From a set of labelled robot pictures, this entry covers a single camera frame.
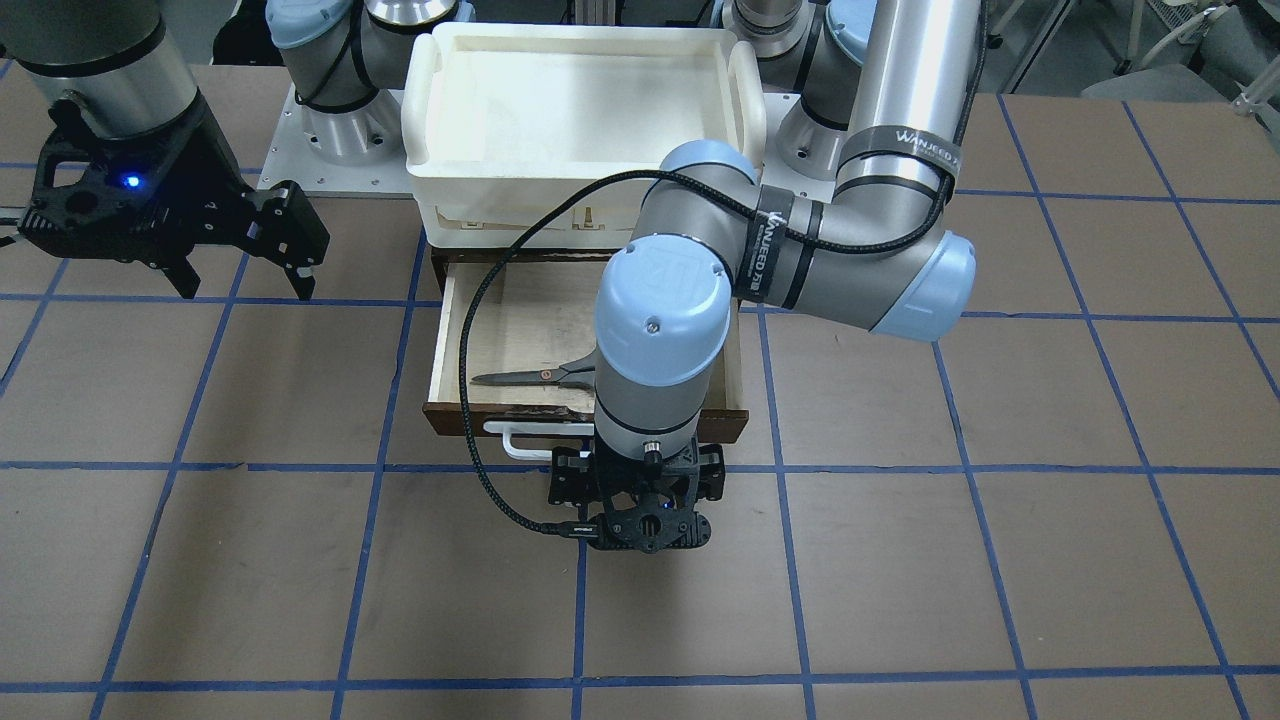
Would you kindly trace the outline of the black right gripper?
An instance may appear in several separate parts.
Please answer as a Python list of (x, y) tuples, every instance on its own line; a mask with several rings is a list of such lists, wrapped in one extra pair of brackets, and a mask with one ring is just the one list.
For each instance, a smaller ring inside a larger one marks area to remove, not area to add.
[(49, 113), (55, 129), (17, 224), (31, 243), (56, 258), (143, 263), (184, 299), (200, 286), (193, 247), (234, 246), (280, 266), (298, 299), (314, 296), (329, 232), (296, 182), (261, 191), (243, 182), (202, 96), (129, 138), (97, 136), (68, 95)]

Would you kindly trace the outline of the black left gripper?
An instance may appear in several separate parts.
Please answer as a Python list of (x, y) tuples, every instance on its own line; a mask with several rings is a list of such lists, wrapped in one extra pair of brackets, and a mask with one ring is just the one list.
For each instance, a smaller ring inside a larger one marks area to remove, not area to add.
[(663, 459), (655, 450), (644, 459), (625, 457), (599, 443), (588, 456), (557, 447), (550, 456), (548, 502), (604, 510), (588, 521), (564, 521), (563, 537), (585, 538), (596, 550), (692, 550), (710, 538), (710, 523), (696, 512), (699, 500), (723, 495), (724, 461), (719, 445), (691, 441)]

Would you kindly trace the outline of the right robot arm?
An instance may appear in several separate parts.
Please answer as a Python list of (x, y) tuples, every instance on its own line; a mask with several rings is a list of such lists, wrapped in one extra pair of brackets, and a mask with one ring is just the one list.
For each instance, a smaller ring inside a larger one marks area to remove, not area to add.
[(198, 245), (279, 266), (314, 296), (329, 233), (302, 188), (253, 190), (152, 1), (5, 1), (3, 44), (49, 100), (19, 234), (55, 258), (142, 263), (184, 299)]

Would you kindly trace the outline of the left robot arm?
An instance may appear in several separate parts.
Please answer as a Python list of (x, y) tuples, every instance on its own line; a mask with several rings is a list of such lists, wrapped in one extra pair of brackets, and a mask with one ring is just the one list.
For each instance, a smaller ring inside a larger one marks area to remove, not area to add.
[(545, 534), (599, 550), (694, 548), (721, 495), (698, 423), (736, 302), (925, 343), (948, 332), (977, 273), (941, 227), (983, 65), (983, 1), (881, 1), (838, 145), (829, 201), (762, 183), (727, 143), (664, 159), (594, 307), (591, 455), (556, 451), (554, 501), (600, 503)]

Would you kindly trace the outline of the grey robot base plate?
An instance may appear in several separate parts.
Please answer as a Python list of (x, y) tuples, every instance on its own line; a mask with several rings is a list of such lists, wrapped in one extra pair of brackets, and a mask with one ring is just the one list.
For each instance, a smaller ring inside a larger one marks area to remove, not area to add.
[(285, 96), (257, 188), (296, 182), (311, 199), (412, 196), (401, 140), (401, 90), (381, 90), (365, 108), (323, 113)]

